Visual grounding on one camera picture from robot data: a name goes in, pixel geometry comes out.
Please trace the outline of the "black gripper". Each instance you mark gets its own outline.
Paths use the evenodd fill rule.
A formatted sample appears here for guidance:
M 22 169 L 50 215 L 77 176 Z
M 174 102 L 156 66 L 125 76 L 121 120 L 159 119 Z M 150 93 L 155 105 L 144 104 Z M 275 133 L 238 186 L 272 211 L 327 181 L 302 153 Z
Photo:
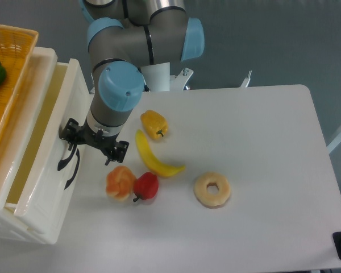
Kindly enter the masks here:
M 123 163 L 129 148 L 127 141 L 117 142 L 119 133 L 106 136 L 101 130 L 100 133 L 94 132 L 87 123 L 82 126 L 73 119 L 69 118 L 66 125 L 60 130 L 59 137 L 68 143 L 68 151 L 71 151 L 75 145 L 87 144 L 100 150 L 106 157 L 105 165 L 110 162 Z

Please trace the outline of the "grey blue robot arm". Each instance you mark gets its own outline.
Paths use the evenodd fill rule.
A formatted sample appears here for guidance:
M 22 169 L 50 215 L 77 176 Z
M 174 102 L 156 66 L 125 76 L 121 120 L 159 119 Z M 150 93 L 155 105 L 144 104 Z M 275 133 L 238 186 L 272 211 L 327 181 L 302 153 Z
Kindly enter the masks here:
M 60 138 L 71 157 L 85 144 L 108 162 L 122 162 L 128 143 L 117 136 L 146 89 L 141 69 L 200 57 L 203 26 L 187 15 L 183 1 L 81 1 L 80 7 L 89 21 L 95 93 L 84 123 L 69 119 Z

